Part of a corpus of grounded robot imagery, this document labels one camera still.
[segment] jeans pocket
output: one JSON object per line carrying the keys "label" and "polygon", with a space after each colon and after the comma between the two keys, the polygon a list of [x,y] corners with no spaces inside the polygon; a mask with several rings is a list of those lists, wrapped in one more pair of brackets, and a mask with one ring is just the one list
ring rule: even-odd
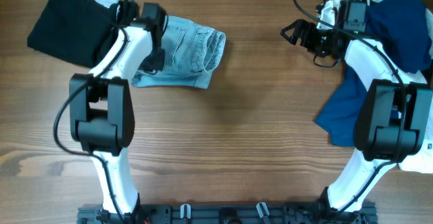
{"label": "jeans pocket", "polygon": [[165,50],[164,70],[175,65],[175,54],[183,42],[186,28],[168,25],[162,37],[162,48]]}

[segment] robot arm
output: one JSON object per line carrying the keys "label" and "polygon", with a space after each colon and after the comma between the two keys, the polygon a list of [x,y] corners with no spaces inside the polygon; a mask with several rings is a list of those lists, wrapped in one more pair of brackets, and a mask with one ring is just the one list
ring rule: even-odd
{"label": "robot arm", "polygon": [[[165,16],[165,11],[157,4],[145,3],[141,18],[119,30],[116,42],[98,66],[88,75],[75,74],[70,80],[71,93],[83,83],[87,84],[70,102],[72,138],[81,143],[84,151],[99,156],[106,163],[105,170],[98,159],[92,158],[104,195],[103,223],[122,223],[118,214],[122,215],[124,223],[143,223],[139,194],[128,161],[128,146],[135,128],[129,83],[139,68],[149,72],[162,70]],[[126,45],[121,50],[125,39]],[[97,103],[101,99],[107,100],[107,110],[90,107],[90,102]]]}
{"label": "robot arm", "polygon": [[[340,2],[340,9],[337,10],[333,7],[333,3],[328,1],[318,5],[316,11],[320,14],[320,21],[337,26],[340,30],[356,33],[363,39],[374,39],[373,35],[365,32],[365,23],[363,23],[365,9],[370,4],[373,4],[370,0],[345,0]],[[287,36],[286,32],[292,29],[294,29],[293,34]],[[353,42],[352,38],[321,23],[316,25],[306,20],[297,20],[282,29],[281,36],[293,45],[301,39],[300,45],[314,53],[315,58],[332,55],[336,58],[336,62],[328,67],[335,66],[342,58],[348,64],[356,60],[364,63],[364,66],[366,61],[385,63],[373,49],[362,50],[362,58],[359,55],[361,50],[347,53],[350,42]],[[357,46],[352,45],[350,48],[353,51]],[[317,223],[321,219],[353,221],[354,215],[348,213],[361,210],[366,195],[379,179],[394,167],[396,162],[403,161],[408,155],[418,153],[421,148],[428,109],[432,101],[432,92],[428,86],[415,83],[405,86],[410,99],[405,107],[407,115],[403,139],[401,145],[397,145],[402,119],[392,118],[391,111],[401,111],[404,106],[398,104],[402,99],[400,93],[396,93],[401,90],[401,87],[399,84],[374,78],[370,79],[369,84],[371,84],[367,86],[369,92],[355,127],[356,149],[342,174],[323,190],[318,199],[314,211]]]}

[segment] clothing pile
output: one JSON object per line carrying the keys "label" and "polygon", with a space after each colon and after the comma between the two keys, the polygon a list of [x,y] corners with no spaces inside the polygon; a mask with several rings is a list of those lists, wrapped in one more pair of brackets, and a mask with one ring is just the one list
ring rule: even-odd
{"label": "clothing pile", "polygon": [[[139,6],[131,0],[48,0],[27,38],[27,45],[72,64],[97,66],[117,39],[115,25],[129,25]],[[168,17],[162,37],[164,68],[138,70],[132,85],[209,86],[223,56],[225,34],[190,20]]]}
{"label": "clothing pile", "polygon": [[[338,7],[341,0],[330,0]],[[393,61],[404,83],[427,83],[421,71],[431,72],[433,59],[433,15],[421,0],[372,0],[366,9],[366,32]],[[373,79],[397,83],[385,61],[366,57],[371,49],[352,41],[346,50],[344,81],[322,109],[316,123],[331,135],[331,143],[354,146],[354,129],[367,90]],[[421,150],[400,163],[405,171],[433,173],[433,108]]]}

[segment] black garment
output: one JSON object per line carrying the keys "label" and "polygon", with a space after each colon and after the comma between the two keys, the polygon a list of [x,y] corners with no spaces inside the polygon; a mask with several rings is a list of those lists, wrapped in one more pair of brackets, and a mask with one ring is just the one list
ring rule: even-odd
{"label": "black garment", "polygon": [[[120,4],[119,22],[129,25],[138,5]],[[48,0],[27,46],[67,62],[92,68],[99,64],[117,38],[117,7],[108,9],[92,0]]]}
{"label": "black garment", "polygon": [[403,72],[430,68],[426,4],[422,0],[383,0],[365,12],[365,32],[375,34],[384,51]]}

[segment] black cloth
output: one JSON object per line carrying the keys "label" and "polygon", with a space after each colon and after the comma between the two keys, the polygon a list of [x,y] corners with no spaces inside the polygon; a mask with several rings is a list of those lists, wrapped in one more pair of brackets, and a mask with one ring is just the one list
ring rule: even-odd
{"label": "black cloth", "polygon": [[[92,68],[99,64],[117,38],[117,7],[106,8],[92,0],[48,0],[27,45],[61,60]],[[138,5],[123,1],[120,18],[129,25]]]}

